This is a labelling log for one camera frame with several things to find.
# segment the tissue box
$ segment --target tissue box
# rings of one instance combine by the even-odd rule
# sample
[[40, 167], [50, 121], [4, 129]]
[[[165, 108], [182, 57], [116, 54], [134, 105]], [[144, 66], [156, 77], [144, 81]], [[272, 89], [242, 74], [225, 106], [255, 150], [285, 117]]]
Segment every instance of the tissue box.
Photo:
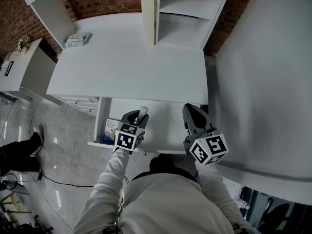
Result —
[[105, 131], [103, 136], [104, 144], [114, 145], [115, 144], [115, 132], [118, 128], [119, 120], [107, 119], [105, 125]]
[[90, 33], [73, 34], [66, 40], [65, 48], [83, 46], [86, 43], [89, 36]]

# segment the white wall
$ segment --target white wall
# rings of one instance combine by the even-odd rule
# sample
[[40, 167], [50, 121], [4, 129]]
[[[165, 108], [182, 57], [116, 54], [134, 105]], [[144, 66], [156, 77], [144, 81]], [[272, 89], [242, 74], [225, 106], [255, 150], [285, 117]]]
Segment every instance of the white wall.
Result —
[[216, 66], [223, 164], [311, 182], [312, 0], [251, 0]]

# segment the person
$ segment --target person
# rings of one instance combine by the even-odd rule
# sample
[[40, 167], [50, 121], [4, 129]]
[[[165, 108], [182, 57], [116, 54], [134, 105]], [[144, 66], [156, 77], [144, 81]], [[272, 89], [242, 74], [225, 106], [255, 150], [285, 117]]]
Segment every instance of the person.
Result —
[[128, 160], [128, 151], [114, 152], [72, 234], [259, 233], [242, 217], [214, 165], [198, 161], [201, 186], [176, 168], [169, 155], [160, 155], [151, 161], [149, 172], [126, 186], [119, 204]]
[[42, 126], [34, 127], [34, 134], [29, 140], [12, 142], [0, 147], [0, 176], [10, 170], [17, 172], [40, 172], [40, 163], [30, 155], [43, 144]]

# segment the white cabinet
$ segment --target white cabinet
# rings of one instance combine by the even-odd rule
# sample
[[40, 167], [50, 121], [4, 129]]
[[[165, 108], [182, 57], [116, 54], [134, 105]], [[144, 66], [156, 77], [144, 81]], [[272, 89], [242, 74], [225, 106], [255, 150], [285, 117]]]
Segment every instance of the white cabinet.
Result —
[[47, 95], [47, 88], [56, 63], [40, 48], [42, 39], [30, 44], [26, 54], [14, 51], [9, 63], [0, 70], [0, 91], [7, 91], [25, 100], [60, 101]]
[[156, 0], [156, 44], [203, 49], [225, 1]]

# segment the chair leg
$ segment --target chair leg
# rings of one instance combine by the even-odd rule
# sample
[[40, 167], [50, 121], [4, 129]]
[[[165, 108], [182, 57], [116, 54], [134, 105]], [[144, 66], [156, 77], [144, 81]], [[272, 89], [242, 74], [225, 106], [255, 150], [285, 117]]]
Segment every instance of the chair leg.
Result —
[[7, 213], [20, 213], [20, 214], [26, 214], [26, 213], [32, 213], [32, 212], [16, 212], [16, 211], [6, 211]]
[[13, 206], [14, 206], [15, 211], [20, 212], [19, 204], [18, 204], [18, 202], [16, 201], [16, 199], [14, 198], [13, 195], [10, 196], [10, 199], [11, 199], [11, 201], [12, 201], [12, 204], [13, 204]]
[[9, 215], [7, 212], [3, 213], [3, 215], [5, 216], [5, 218], [6, 218], [9, 222], [11, 222], [10, 215]]
[[8, 199], [10, 196], [14, 195], [14, 193], [10, 193], [8, 196], [6, 196], [5, 198], [3, 198], [2, 200], [0, 200], [0, 202], [5, 201], [6, 199]]
[[9, 202], [9, 203], [2, 203], [2, 205], [11, 205], [13, 204], [12, 202]]

